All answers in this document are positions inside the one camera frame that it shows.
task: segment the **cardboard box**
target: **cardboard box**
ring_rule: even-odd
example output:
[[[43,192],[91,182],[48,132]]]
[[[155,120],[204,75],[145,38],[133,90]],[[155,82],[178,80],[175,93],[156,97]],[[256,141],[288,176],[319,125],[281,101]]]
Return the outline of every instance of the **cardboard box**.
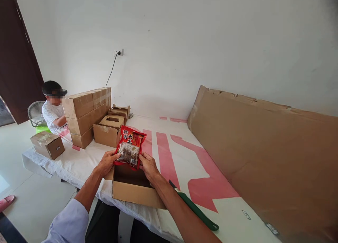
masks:
[[[112,108],[112,88],[108,88],[106,106],[107,111],[109,111]]]
[[[68,128],[71,134],[83,135],[95,123],[94,110],[79,119],[67,118]]]
[[[111,101],[111,88],[98,88],[89,91],[93,94],[93,104],[94,104],[94,109],[102,106],[102,105],[107,105],[107,100],[110,99]]]
[[[113,127],[102,126],[98,124],[93,125],[95,143],[103,145],[117,147],[118,142],[121,139],[121,129]]]
[[[337,117],[201,86],[188,127],[280,239],[337,232]]]
[[[79,119],[94,110],[93,94],[83,92],[62,99],[64,114],[68,118]]]
[[[120,115],[125,117],[124,125],[127,124],[127,120],[129,119],[130,114],[130,106],[128,107],[116,107],[115,104],[113,104],[113,108],[109,110],[109,115]]]
[[[99,123],[104,116],[108,113],[107,105],[101,105],[100,107],[94,109],[94,119],[95,123]]]
[[[166,209],[143,170],[133,171],[129,165],[115,165],[106,180],[113,180],[113,198],[121,201]]]
[[[112,127],[117,130],[120,130],[121,126],[124,124],[124,116],[119,115],[106,115],[99,123],[99,125]]]
[[[32,144],[37,153],[55,160],[64,152],[62,139],[58,135],[43,131],[31,137]]]
[[[82,136],[71,134],[73,145],[85,149],[94,139],[93,127],[87,130]]]

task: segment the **white tablecloth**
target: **white tablecloth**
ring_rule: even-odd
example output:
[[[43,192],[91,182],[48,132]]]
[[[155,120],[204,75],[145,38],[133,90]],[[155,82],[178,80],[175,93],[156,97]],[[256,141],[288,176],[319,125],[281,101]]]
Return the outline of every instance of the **white tablecloth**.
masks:
[[[154,157],[162,175],[173,183],[203,211],[220,229],[215,232],[222,242],[280,242],[265,226],[251,207],[237,194],[212,159],[188,129],[184,120],[134,116],[127,126],[147,134],[143,150]],[[35,152],[25,151],[23,163],[37,173],[58,175],[81,188],[104,152],[111,147],[95,143],[86,149],[74,147],[68,129],[60,135],[65,152],[50,160]],[[167,210],[123,202],[112,198],[112,181],[102,180],[96,197],[114,205],[126,214],[142,221],[152,232],[171,242],[183,242],[181,234]]]

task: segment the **electrical outlet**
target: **electrical outlet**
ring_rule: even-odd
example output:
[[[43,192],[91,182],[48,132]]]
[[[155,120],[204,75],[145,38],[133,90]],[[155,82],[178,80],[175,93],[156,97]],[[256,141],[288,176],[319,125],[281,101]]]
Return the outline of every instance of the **electrical outlet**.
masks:
[[[123,56],[123,49],[122,50],[114,50],[114,57],[116,56],[116,54],[117,54],[118,57]]]

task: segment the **meat snack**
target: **meat snack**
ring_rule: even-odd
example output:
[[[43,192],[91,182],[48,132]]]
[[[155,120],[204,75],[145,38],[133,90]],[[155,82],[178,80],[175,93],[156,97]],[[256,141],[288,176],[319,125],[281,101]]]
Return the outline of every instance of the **meat snack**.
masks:
[[[146,134],[121,126],[121,140],[117,146],[115,154],[121,153],[121,157],[114,161],[114,165],[128,163],[134,171],[140,167],[139,153],[142,151],[142,143]]]

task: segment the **brown door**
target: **brown door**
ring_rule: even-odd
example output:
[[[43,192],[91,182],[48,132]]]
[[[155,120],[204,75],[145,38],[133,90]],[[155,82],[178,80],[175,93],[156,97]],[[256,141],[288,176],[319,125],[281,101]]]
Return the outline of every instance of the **brown door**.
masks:
[[[16,0],[0,0],[0,96],[17,124],[44,101],[43,79]]]

